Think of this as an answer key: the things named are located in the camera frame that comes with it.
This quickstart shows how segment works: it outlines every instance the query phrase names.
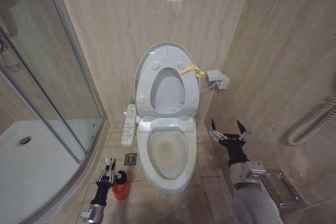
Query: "shower enclosure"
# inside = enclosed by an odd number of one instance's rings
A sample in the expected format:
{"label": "shower enclosure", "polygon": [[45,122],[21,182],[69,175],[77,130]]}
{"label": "shower enclosure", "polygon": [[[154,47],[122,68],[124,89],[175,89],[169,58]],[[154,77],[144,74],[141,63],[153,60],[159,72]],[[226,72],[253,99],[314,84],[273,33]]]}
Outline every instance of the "shower enclosure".
{"label": "shower enclosure", "polygon": [[48,203],[106,118],[57,1],[0,0],[1,223]]}

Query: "toilet lid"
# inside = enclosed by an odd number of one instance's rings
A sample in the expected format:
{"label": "toilet lid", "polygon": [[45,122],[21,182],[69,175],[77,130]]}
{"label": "toilet lid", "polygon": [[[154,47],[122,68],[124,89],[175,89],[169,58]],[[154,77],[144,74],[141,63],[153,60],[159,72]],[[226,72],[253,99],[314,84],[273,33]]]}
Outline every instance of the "toilet lid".
{"label": "toilet lid", "polygon": [[153,46],[136,70],[134,93],[139,116],[194,115],[200,98],[199,80],[193,71],[179,72],[195,64],[180,45],[163,42]]}

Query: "tiled floor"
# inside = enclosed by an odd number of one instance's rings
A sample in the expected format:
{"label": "tiled floor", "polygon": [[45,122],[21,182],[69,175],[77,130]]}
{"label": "tiled floor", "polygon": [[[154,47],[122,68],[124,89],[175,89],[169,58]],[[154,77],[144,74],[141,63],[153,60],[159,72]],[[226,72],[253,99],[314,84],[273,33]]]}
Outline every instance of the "tiled floor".
{"label": "tiled floor", "polygon": [[123,166],[125,154],[137,152],[138,148],[136,142],[132,147],[122,147],[123,127],[113,126],[90,184],[56,223],[83,223],[79,214],[89,207],[90,200],[95,196],[97,186],[94,182],[104,168],[106,157],[117,159],[117,169],[127,173],[131,189],[128,198],[123,201],[114,199],[112,192],[109,192],[103,223],[238,223],[206,128],[203,123],[197,123],[196,127],[197,163],[194,178],[182,193],[167,196],[157,192],[147,182],[139,156],[136,165]]}

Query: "white power box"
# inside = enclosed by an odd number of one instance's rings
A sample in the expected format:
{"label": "white power box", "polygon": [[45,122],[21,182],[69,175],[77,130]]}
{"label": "white power box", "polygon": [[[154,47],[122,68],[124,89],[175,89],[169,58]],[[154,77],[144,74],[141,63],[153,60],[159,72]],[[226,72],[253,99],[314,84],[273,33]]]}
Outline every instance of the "white power box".
{"label": "white power box", "polygon": [[206,76],[208,77],[208,81],[218,81],[224,78],[224,74],[219,70],[208,70]]}
{"label": "white power box", "polygon": [[219,70],[208,70],[206,72],[208,81],[215,81],[219,89],[226,89],[229,78]]}

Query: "beige floor tile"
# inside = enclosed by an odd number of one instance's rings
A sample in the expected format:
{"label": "beige floor tile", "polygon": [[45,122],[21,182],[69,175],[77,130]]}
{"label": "beige floor tile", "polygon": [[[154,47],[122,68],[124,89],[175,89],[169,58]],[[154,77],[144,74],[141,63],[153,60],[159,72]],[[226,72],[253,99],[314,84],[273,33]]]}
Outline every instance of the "beige floor tile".
{"label": "beige floor tile", "polygon": [[105,147],[122,147],[121,138],[124,126],[111,126]]}
{"label": "beige floor tile", "polygon": [[[80,211],[90,207],[90,202],[94,199],[97,188],[98,187],[94,184],[89,185]],[[106,202],[107,205],[104,209],[104,218],[102,224],[122,224],[125,201],[116,200],[110,189],[109,193],[107,194]],[[76,224],[83,224],[83,220],[78,217]]]}
{"label": "beige floor tile", "polygon": [[197,161],[202,177],[223,175],[221,165],[211,143],[197,144]]}
{"label": "beige floor tile", "polygon": [[117,170],[124,170],[128,172],[128,166],[124,166],[125,154],[131,153],[132,147],[105,147],[103,153],[100,157],[97,169],[90,180],[90,184],[94,184],[96,179],[99,177],[102,170],[105,169],[105,159],[106,158],[116,158],[116,168]]}
{"label": "beige floor tile", "polygon": [[238,224],[224,177],[202,178],[214,224]]}
{"label": "beige floor tile", "polygon": [[88,189],[88,186],[78,195],[78,197],[73,201],[73,203],[68,207],[66,212],[64,212],[55,224],[75,224],[77,218],[80,214],[80,209],[85,197],[85,193]]}
{"label": "beige floor tile", "polygon": [[156,191],[147,181],[131,182],[124,223],[212,223],[201,178],[175,196]]}
{"label": "beige floor tile", "polygon": [[209,133],[203,122],[196,123],[196,134],[198,143],[210,143]]}

